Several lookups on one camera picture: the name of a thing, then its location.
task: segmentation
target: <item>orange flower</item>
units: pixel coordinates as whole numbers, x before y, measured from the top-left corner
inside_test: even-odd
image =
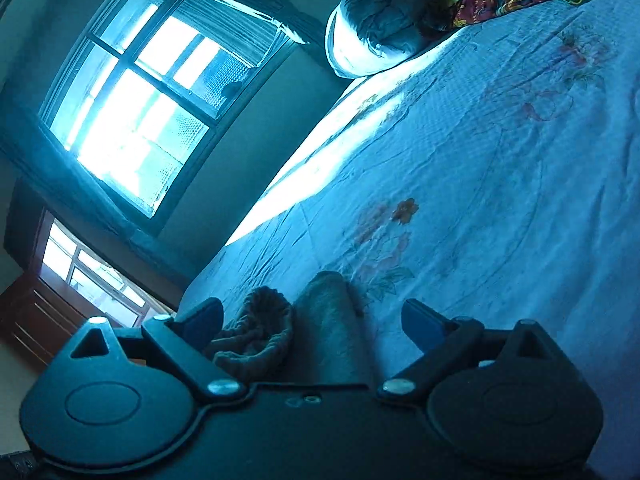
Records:
[[[416,214],[420,206],[415,203],[413,198],[402,201],[398,204],[398,209],[391,215],[393,221],[399,221],[401,224],[408,224],[411,217]]]

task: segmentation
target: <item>metal bolt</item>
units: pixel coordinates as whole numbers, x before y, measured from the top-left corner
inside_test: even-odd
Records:
[[[241,389],[242,384],[235,379],[217,379],[211,381],[207,386],[207,390],[216,397],[233,397],[237,395]]]
[[[308,395],[305,396],[305,402],[308,404],[320,404],[322,402],[322,398],[317,395]]]
[[[395,396],[405,396],[415,390],[415,383],[409,379],[389,379],[382,384],[382,391]]]

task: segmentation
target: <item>bed sheet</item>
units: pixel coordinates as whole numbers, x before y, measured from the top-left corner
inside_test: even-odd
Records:
[[[295,300],[316,272],[339,270],[384,376],[420,356],[401,330],[407,298],[489,328],[536,319],[604,404],[591,464],[639,475],[638,8],[541,4],[356,86],[180,314],[216,296],[230,319],[256,286]]]

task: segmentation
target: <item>black device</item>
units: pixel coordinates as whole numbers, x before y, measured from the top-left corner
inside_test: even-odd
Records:
[[[602,407],[542,327],[486,330],[412,301],[442,340],[377,391],[241,384],[169,317],[93,318],[20,409],[34,478],[581,478]]]

